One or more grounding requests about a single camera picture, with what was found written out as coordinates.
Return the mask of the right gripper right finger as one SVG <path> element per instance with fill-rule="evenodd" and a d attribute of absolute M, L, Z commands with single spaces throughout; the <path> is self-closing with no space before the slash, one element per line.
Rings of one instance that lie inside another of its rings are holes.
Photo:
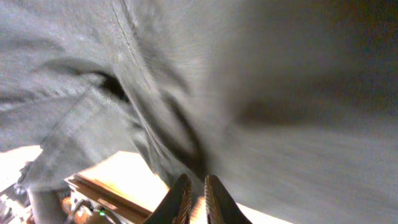
<path fill-rule="evenodd" d="M 252 224 L 216 175 L 205 178 L 207 224 Z"/>

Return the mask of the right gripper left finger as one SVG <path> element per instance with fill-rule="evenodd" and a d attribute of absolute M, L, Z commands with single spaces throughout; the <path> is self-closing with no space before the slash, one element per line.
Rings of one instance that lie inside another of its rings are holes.
<path fill-rule="evenodd" d="M 189 224 L 192 210 L 192 182 L 182 174 L 144 224 Z"/>

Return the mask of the black t-shirt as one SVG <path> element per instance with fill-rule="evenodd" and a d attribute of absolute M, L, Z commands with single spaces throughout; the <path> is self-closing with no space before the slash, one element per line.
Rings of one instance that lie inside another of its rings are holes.
<path fill-rule="evenodd" d="M 2 1 L 1 151 L 65 178 L 140 154 L 293 223 L 397 222 L 396 1 Z"/>

